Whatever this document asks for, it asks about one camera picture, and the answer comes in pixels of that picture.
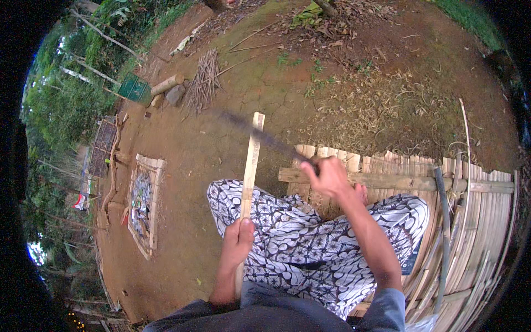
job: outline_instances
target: gray shirt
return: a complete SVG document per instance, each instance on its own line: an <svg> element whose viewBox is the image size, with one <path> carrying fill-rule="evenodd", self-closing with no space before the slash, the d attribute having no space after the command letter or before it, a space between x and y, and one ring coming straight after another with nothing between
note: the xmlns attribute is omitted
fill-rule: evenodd
<svg viewBox="0 0 531 332"><path fill-rule="evenodd" d="M405 305L399 290L380 290L356 330L404 331ZM209 302L195 300L144 328L144 332L214 330L352 331L352 327L316 301L291 296L266 284L244 282L238 310L216 314Z"/></svg>

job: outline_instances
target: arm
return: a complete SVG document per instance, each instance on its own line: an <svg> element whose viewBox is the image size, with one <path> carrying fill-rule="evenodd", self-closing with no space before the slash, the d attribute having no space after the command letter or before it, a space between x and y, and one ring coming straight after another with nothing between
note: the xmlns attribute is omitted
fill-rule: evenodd
<svg viewBox="0 0 531 332"><path fill-rule="evenodd" d="M387 236L365 209L367 188L358 183L351 187L344 165L335 157L320 159L318 165L319 177L309 163L301 163L301 169L313 190L336 199L345 212L378 285L376 291L389 287L402 291L400 262Z"/></svg>
<svg viewBox="0 0 531 332"><path fill-rule="evenodd" d="M247 258L254 242L254 224L248 218L234 221L225 229L221 258L209 302L216 311L237 309L235 294L236 268Z"/></svg>

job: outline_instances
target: black and white patterned fabric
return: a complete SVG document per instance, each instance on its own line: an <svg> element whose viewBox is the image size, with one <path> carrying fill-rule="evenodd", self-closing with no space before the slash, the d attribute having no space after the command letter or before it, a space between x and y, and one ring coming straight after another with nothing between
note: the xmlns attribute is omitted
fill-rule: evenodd
<svg viewBox="0 0 531 332"><path fill-rule="evenodd" d="M207 191L221 236L239 218L242 182L220 180ZM420 241L430 217L426 202L399 194L367 207L403 263ZM255 187L251 219L255 241L244 280L262 282L320 302L339 317L376 288L346 216L322 220L299 195L276 198Z"/></svg>

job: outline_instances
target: cloth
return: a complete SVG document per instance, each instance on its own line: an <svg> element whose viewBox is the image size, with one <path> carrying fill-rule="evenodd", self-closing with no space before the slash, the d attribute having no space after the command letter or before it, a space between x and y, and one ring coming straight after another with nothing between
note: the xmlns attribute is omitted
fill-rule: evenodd
<svg viewBox="0 0 531 332"><path fill-rule="evenodd" d="M242 182L210 184L207 197L218 232L239 218ZM419 197L399 194L367 207L404 263L420 241L430 217ZM345 320L376 283L346 216L322 220L299 195L276 198L253 190L255 241L245 260L244 281L265 283L315 300Z"/></svg>
<svg viewBox="0 0 531 332"><path fill-rule="evenodd" d="M385 288L356 330L404 331L404 295ZM158 331L352 331L318 302L289 295L265 283L243 282L241 309L214 314L210 303L196 300L166 318L149 323L144 332Z"/></svg>

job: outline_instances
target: bare foot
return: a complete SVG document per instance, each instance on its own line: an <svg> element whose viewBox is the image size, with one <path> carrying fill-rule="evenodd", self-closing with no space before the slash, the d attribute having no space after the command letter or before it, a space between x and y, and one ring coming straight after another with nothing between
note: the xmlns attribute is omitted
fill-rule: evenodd
<svg viewBox="0 0 531 332"><path fill-rule="evenodd" d="M363 206L369 205L366 186L356 183L354 185L354 191L356 192L356 195L358 196L359 200L362 202Z"/></svg>

